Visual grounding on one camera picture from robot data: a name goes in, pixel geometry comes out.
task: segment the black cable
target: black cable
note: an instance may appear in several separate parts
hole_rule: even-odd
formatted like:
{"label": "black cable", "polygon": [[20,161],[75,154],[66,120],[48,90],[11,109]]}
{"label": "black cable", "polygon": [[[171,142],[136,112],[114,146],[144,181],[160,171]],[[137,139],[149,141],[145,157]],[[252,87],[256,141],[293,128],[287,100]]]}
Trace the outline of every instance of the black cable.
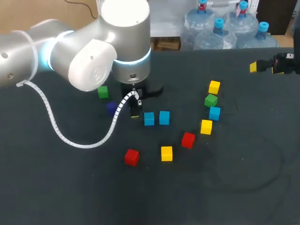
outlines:
{"label": "black cable", "polygon": [[67,3],[71,3],[71,4],[80,4],[80,5],[86,6],[86,7],[89,8],[89,10],[90,10],[90,15],[91,15],[94,19],[97,19],[96,17],[94,17],[94,15],[93,15],[93,13],[92,13],[92,10],[91,10],[91,8],[90,8],[90,6],[89,6],[88,4],[85,4],[85,3],[83,3],[83,2],[73,2],[73,1],[68,1],[68,0],[64,0],[64,1],[67,2]]}

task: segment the black table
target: black table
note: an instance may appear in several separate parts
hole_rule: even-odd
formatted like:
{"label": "black table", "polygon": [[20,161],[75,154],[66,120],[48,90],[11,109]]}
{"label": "black table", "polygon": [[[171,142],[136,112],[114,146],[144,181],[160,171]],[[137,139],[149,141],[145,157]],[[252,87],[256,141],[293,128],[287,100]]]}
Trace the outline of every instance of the black table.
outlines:
{"label": "black table", "polygon": [[[277,52],[293,50],[153,53],[151,76],[165,90],[144,110],[156,125],[130,119],[126,107],[94,150],[62,142],[30,87],[0,90],[0,224],[299,224],[300,77],[249,73]],[[200,135],[211,80],[221,81],[221,118]],[[97,91],[54,73],[33,82],[67,138],[88,144],[106,134],[112,118]],[[107,85],[119,101],[119,84],[111,77]],[[170,110],[170,126],[158,125],[160,110]],[[185,131],[197,134],[192,150],[180,146]],[[161,145],[173,146],[173,162],[161,162]],[[140,152],[137,167],[124,164],[128,148]]]}

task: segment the cube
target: cube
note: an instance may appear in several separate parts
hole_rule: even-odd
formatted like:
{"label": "cube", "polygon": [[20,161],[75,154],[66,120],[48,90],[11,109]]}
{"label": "cube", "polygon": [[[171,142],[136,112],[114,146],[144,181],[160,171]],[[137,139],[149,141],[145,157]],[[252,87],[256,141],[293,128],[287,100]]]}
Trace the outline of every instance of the cube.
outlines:
{"label": "cube", "polygon": [[145,112],[144,113],[144,125],[145,126],[154,126],[154,112]]}
{"label": "cube", "polygon": [[221,109],[219,107],[211,107],[210,108],[210,120],[219,121]]}
{"label": "cube", "polygon": [[203,135],[210,135],[212,129],[211,120],[202,120],[200,133]]}
{"label": "cube", "polygon": [[170,112],[169,111],[160,111],[159,112],[159,124],[160,125],[169,125],[170,123]]}
{"label": "cube", "polygon": [[99,98],[108,98],[108,89],[107,86],[98,87]]}
{"label": "cube", "polygon": [[212,107],[212,106],[216,106],[217,102],[218,102],[218,98],[212,94],[209,94],[205,98],[204,105],[207,107]]}
{"label": "cube", "polygon": [[173,161],[173,151],[171,146],[161,147],[161,161]]}
{"label": "cube", "polygon": [[125,155],[125,163],[127,165],[136,166],[137,161],[139,160],[139,152],[136,150],[128,149]]}
{"label": "cube", "polygon": [[185,132],[181,141],[182,147],[191,149],[194,145],[195,135]]}
{"label": "cube", "polygon": [[106,103],[107,112],[111,116],[114,116],[114,113],[116,112],[117,108],[118,108],[118,105],[115,102]]}
{"label": "cube", "polygon": [[208,89],[208,93],[217,95],[220,88],[220,82],[218,81],[211,81],[210,88]]}

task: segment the blue bottle cap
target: blue bottle cap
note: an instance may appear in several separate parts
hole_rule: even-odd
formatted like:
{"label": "blue bottle cap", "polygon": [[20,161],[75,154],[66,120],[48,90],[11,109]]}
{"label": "blue bottle cap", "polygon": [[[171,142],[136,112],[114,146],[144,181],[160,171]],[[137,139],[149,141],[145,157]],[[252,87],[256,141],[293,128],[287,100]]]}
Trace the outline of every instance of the blue bottle cap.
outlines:
{"label": "blue bottle cap", "polygon": [[245,9],[247,9],[248,8],[248,2],[246,2],[246,1],[241,1],[240,2],[240,9],[241,10],[245,10]]}
{"label": "blue bottle cap", "polygon": [[258,30],[260,32],[267,32],[269,28],[269,24],[267,22],[260,22],[258,26]]}
{"label": "blue bottle cap", "polygon": [[224,20],[222,18],[217,18],[215,20],[215,28],[223,28]]}

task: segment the plastic water jug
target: plastic water jug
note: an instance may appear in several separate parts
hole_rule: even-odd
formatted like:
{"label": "plastic water jug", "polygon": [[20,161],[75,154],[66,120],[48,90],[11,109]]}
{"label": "plastic water jug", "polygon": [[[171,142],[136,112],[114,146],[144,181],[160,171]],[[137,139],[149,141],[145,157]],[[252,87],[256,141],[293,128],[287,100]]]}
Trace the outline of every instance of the plastic water jug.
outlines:
{"label": "plastic water jug", "polygon": [[192,9],[184,16],[180,35],[181,50],[193,50],[197,34],[207,26],[213,25],[214,14],[206,9],[207,0],[199,0],[198,9]]}
{"label": "plastic water jug", "polygon": [[217,18],[213,29],[199,32],[195,39],[194,50],[236,48],[237,38],[232,31],[223,29],[224,20]]}
{"label": "plastic water jug", "polygon": [[238,40],[238,48],[275,48],[279,47],[276,39],[268,34],[269,24],[261,22],[258,26],[258,32],[255,36],[248,38],[240,38]]}
{"label": "plastic water jug", "polygon": [[258,20],[255,15],[247,13],[248,2],[240,2],[240,13],[236,16],[236,12],[229,14],[229,29],[235,36],[239,38],[254,35],[258,29]]}

